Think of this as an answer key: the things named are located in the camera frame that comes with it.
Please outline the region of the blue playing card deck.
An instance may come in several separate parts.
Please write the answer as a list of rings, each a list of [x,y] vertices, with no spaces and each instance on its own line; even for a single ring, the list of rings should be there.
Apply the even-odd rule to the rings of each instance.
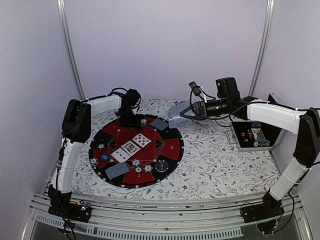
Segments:
[[[189,101],[182,101],[178,104],[171,106],[168,110],[168,126],[170,129],[189,126],[192,120],[189,118],[181,117],[180,113],[190,106]]]

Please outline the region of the king of diamonds card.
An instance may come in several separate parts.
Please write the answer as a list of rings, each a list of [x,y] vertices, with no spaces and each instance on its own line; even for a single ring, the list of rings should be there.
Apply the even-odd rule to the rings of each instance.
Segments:
[[[123,144],[121,146],[121,148],[124,151],[126,151],[130,156],[135,155],[137,152],[139,152],[141,150],[141,148],[139,146],[137,146],[136,144],[134,144],[131,140],[129,140],[128,142]]]

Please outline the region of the blue small blind button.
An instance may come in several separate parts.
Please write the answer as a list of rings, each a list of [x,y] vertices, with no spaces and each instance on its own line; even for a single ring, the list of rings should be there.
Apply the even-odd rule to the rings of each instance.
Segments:
[[[107,162],[107,161],[110,160],[110,155],[109,155],[108,153],[104,153],[104,154],[102,154],[102,155],[100,156],[100,160],[101,160],[102,162]]]

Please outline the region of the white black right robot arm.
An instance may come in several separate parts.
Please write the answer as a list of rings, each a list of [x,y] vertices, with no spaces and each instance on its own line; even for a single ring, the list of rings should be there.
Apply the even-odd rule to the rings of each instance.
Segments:
[[[283,197],[317,164],[320,153],[320,110],[313,107],[293,108],[253,96],[241,97],[233,77],[217,79],[215,82],[216,97],[205,93],[194,81],[190,82],[190,95],[201,100],[190,102],[180,116],[199,121],[235,116],[241,120],[232,124],[237,138],[248,138],[248,143],[238,144],[242,148],[273,147],[285,131],[297,136],[291,161],[274,186],[264,194],[262,203],[246,204],[240,208],[240,214],[246,222],[279,216],[284,213]]]

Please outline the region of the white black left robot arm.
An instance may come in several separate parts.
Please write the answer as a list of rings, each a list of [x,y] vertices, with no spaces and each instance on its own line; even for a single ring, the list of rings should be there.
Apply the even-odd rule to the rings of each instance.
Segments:
[[[61,125],[62,140],[56,169],[48,189],[50,207],[48,213],[62,218],[89,217],[91,208],[81,203],[71,203],[72,176],[76,158],[92,132],[92,117],[114,110],[126,127],[138,127],[142,115],[137,114],[141,95],[135,89],[114,88],[109,94],[72,99],[67,105]]]

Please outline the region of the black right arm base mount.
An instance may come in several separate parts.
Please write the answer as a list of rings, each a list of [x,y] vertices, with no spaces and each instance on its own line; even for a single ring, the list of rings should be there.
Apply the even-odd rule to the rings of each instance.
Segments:
[[[286,222],[284,223],[284,213],[285,210],[281,203],[277,203],[274,209],[268,208],[266,203],[253,204],[250,202],[245,202],[241,205],[239,212],[243,217],[245,223],[253,223],[257,221],[271,219],[270,221],[265,221],[256,224],[257,230],[264,236],[274,235],[281,232],[287,227],[293,218],[295,211],[295,200],[291,197],[292,209],[290,215]]]

